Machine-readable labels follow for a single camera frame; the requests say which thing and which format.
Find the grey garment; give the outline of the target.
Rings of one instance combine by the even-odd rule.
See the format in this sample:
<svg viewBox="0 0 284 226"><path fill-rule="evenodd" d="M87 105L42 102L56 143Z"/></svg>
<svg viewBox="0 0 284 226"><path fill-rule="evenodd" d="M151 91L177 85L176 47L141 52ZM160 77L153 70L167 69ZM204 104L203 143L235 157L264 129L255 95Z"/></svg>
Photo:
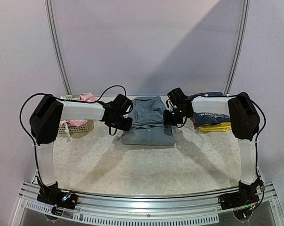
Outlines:
<svg viewBox="0 0 284 226"><path fill-rule="evenodd" d="M166 107L161 97L136 97L132 102L133 110L128 115L132 118L132 125L129 131L123 132L121 143L173 146L175 140L172 128L163 123L163 112Z"/></svg>

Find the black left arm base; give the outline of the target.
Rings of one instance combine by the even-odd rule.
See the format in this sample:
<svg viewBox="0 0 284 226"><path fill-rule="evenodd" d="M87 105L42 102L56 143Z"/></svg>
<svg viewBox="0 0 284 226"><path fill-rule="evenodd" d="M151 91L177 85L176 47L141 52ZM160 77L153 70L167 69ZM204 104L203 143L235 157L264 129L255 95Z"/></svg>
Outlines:
<svg viewBox="0 0 284 226"><path fill-rule="evenodd" d="M58 182L51 186L39 184L40 190L37 201L56 206L57 208L75 209L78 195L73 192L64 192L58 187Z"/></svg>

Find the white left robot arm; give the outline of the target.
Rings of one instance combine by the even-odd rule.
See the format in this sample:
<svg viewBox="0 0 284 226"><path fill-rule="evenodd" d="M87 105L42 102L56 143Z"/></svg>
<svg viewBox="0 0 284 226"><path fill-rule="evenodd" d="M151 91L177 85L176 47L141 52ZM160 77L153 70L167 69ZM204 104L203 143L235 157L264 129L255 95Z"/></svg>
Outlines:
<svg viewBox="0 0 284 226"><path fill-rule="evenodd" d="M56 183L53 160L53 146L61 121L89 120L101 121L109 129L129 131L133 119L127 117L133 109L133 102L122 94L110 102L83 102L66 100L43 94L43 98L32 113L29 124L35 141L37 169L41 183L47 186L43 197L50 204L61 200L59 191L51 187Z"/></svg>

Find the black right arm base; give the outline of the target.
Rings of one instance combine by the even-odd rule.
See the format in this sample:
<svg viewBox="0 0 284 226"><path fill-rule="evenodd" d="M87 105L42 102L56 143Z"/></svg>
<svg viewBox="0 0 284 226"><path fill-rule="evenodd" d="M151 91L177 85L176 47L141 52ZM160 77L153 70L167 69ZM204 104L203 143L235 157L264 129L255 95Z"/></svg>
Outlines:
<svg viewBox="0 0 284 226"><path fill-rule="evenodd" d="M227 210L236 207L242 207L255 203L250 211L258 208L265 194L264 182L261 178L255 180L250 185L238 182L238 191L233 193L225 193L218 197L218 203L221 205L222 210Z"/></svg>

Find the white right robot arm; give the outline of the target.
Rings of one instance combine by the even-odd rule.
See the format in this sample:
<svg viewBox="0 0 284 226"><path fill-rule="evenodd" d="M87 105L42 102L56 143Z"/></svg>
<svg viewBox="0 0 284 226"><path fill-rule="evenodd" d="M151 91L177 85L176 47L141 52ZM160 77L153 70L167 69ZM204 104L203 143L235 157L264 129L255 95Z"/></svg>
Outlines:
<svg viewBox="0 0 284 226"><path fill-rule="evenodd" d="M258 179L256 142L260 132L260 116L255 103L247 93L237 95L197 94L186 96L181 88L167 94L167 110L163 113L165 125L184 124L195 113L225 114L230 117L231 130L237 138L241 155L240 183L250 186Z"/></svg>

